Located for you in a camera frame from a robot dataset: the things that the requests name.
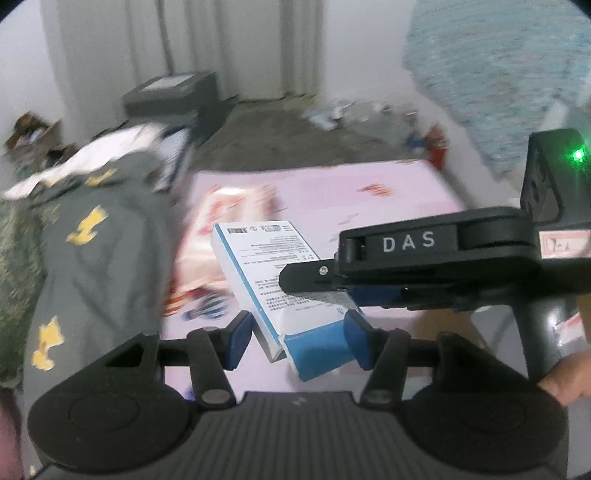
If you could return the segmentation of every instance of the screw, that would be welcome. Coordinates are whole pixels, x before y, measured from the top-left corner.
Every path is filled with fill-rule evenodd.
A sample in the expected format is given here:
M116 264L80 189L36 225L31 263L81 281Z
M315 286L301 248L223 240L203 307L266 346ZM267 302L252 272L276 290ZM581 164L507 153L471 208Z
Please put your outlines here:
M221 388L212 388L202 394L201 399L210 405L222 405L230 400L230 394Z
M372 405L388 405L392 401L392 393L388 390L368 390L363 400Z

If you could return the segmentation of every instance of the white paper on box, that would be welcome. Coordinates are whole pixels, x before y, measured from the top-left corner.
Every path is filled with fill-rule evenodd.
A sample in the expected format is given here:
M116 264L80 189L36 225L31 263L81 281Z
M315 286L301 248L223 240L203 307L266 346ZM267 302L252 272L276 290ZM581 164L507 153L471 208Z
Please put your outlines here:
M347 310L356 309L348 294L285 294L279 273L288 263L319 260L308 243L288 221L219 223L212 233L212 247L236 299L256 318L276 360L285 336L318 329L343 320Z

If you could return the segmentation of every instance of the pink fabric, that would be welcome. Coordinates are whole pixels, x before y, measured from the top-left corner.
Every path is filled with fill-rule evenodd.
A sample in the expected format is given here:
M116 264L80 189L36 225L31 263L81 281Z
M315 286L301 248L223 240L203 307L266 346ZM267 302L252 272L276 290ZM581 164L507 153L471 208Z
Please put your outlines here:
M0 478L22 478L21 456L17 428L17 409L12 393L0 389Z

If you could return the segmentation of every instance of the blue stripe on box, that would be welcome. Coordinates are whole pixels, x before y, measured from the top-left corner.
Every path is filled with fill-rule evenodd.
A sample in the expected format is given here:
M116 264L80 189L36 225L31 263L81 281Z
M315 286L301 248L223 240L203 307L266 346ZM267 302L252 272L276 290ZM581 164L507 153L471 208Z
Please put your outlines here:
M307 382L354 360L345 339L342 320L294 335L283 344L291 356L300 380Z
M230 245L228 245L228 241L226 240L226 237L223 234L222 229L220 228L220 226L217 223L214 225L214 228L216 229L217 234L220 236L220 239L222 240L222 243L223 243L224 248L226 249L226 252L228 252L228 255L230 255L230 260L232 260L234 267L236 268L238 274L240 275L240 278L242 279L242 283L244 283L244 286L246 287L248 294L251 296L256 309L261 314L263 322L265 322L267 329L269 330L269 332L271 332L271 336L273 337L273 340L275 340L275 343L278 346L281 346L281 344L279 343L279 335L277 334L275 327L273 327L273 324L269 320L269 317L265 313L265 310L263 309L261 303L258 301L258 298L256 297L254 291L252 291L252 287L248 283L248 280L246 279L246 275L242 271L242 268L241 268L240 264L238 263L238 260L236 260L236 257L234 256L234 253L232 252L232 249L230 248Z

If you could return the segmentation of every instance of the human hand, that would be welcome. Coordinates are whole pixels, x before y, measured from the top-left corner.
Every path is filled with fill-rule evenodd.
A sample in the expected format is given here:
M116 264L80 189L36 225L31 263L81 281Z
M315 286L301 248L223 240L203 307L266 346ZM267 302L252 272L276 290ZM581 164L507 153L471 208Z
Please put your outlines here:
M591 397L591 351L563 358L538 384L562 406L579 397Z

